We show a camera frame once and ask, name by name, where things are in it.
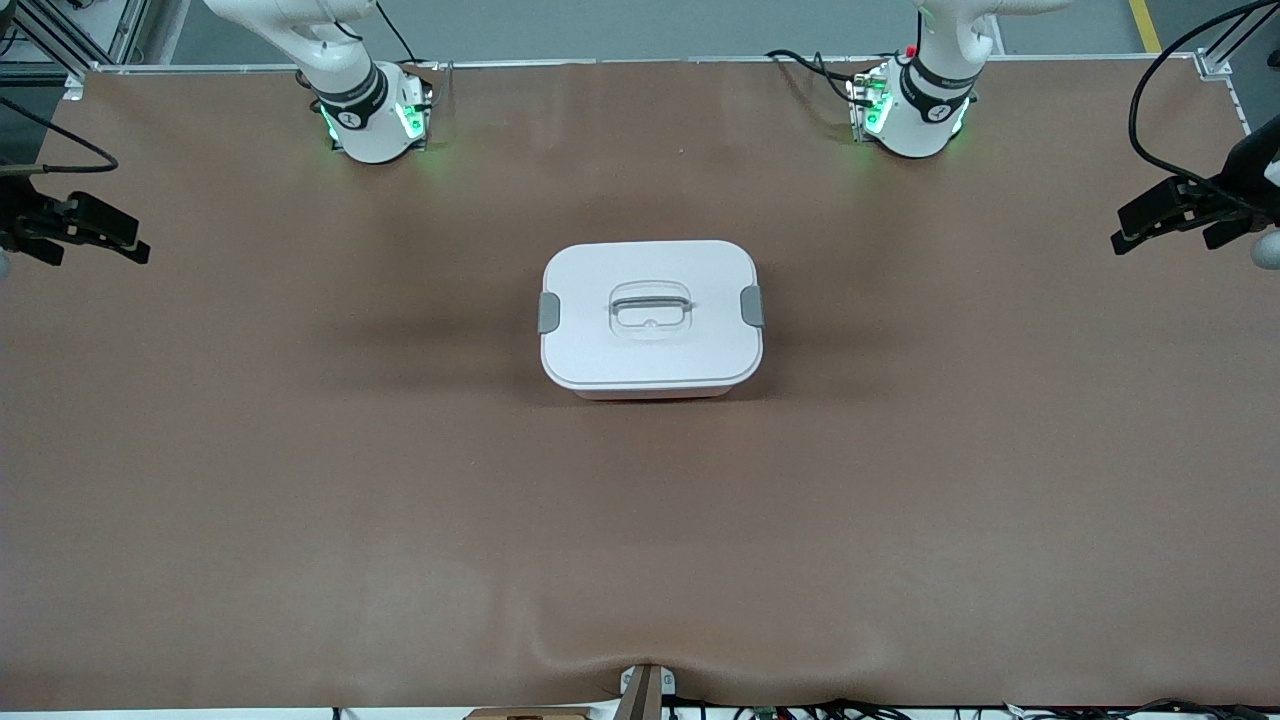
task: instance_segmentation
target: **brown tabletop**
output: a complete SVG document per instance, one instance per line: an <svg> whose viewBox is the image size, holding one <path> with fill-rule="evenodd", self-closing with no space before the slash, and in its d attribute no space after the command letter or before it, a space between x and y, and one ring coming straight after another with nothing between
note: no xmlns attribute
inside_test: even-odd
<svg viewBox="0 0 1280 720"><path fill-rule="evenodd" d="M56 119L122 167L37 184L155 250L4 283L0 706L570 702L641 660L732 703L1276 703L1280 284L1111 254L1162 177L1143 68L992 64L923 161L768 64L457 70L388 167L288 74L90 78ZM1144 117L1202 172L1240 137L1189 61ZM756 377L544 377L557 250L704 237L760 266Z"/></svg>

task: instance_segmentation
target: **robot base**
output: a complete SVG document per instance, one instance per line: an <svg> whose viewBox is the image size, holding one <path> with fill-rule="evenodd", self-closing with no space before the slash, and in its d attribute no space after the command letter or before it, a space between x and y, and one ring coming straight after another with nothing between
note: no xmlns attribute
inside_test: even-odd
<svg viewBox="0 0 1280 720"><path fill-rule="evenodd" d="M362 129L349 129L321 110L329 124L333 149L369 164L389 163L413 147L426 147L431 123L431 95L422 79L393 63L375 63L387 77L387 101Z"/></svg>
<svg viewBox="0 0 1280 720"><path fill-rule="evenodd" d="M904 97L901 74L906 72L897 58L858 74L852 82L845 83L850 97L865 100L870 108L849 106L850 122L854 126L854 138L859 142L876 140L888 151L904 158L928 158L936 155L964 127L964 114L970 100L955 111L955 119L942 123L927 123L919 110Z"/></svg>

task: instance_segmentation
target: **yellow line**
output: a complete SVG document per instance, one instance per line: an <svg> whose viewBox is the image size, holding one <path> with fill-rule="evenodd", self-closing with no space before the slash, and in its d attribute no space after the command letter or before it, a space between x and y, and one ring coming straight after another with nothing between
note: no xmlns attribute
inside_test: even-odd
<svg viewBox="0 0 1280 720"><path fill-rule="evenodd" d="M1133 22L1138 23L1138 35L1142 37L1142 49L1147 53L1160 53L1160 36L1156 35L1156 26L1151 22L1151 10L1147 9L1147 0L1129 0L1129 9L1133 10Z"/></svg>

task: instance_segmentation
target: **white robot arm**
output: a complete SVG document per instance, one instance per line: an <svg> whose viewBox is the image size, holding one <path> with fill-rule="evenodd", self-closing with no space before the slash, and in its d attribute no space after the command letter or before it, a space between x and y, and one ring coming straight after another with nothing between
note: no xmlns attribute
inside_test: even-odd
<svg viewBox="0 0 1280 720"><path fill-rule="evenodd" d="M869 73L854 97L860 133L908 158L925 158L960 132L978 74L995 49L992 17L1036 15L1071 0L913 0L920 14L915 55Z"/></svg>
<svg viewBox="0 0 1280 720"><path fill-rule="evenodd" d="M393 63L375 63L339 23L364 18L375 0L205 0L297 63L334 141L361 163L387 163L425 141L430 94Z"/></svg>

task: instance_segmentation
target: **white plastic container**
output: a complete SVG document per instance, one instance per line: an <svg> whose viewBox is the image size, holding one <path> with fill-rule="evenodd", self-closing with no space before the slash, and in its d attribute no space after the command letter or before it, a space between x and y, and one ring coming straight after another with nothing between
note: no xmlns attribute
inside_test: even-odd
<svg viewBox="0 0 1280 720"><path fill-rule="evenodd" d="M566 247L538 310L543 368L590 400L723 395L764 355L755 263L723 240Z"/></svg>

